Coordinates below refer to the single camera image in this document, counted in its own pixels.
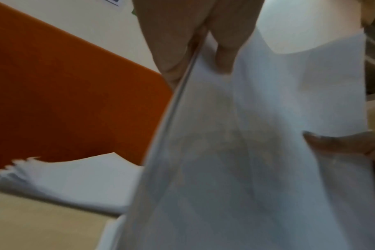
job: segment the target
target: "orange surface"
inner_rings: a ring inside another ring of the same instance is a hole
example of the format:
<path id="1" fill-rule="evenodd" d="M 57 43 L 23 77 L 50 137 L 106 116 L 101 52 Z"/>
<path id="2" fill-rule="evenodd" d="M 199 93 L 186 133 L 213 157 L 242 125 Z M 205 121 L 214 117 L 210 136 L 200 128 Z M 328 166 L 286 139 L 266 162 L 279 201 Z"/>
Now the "orange surface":
<path id="1" fill-rule="evenodd" d="M 112 151 L 140 164 L 170 97 L 158 73 L 0 3 L 0 168 Z"/>

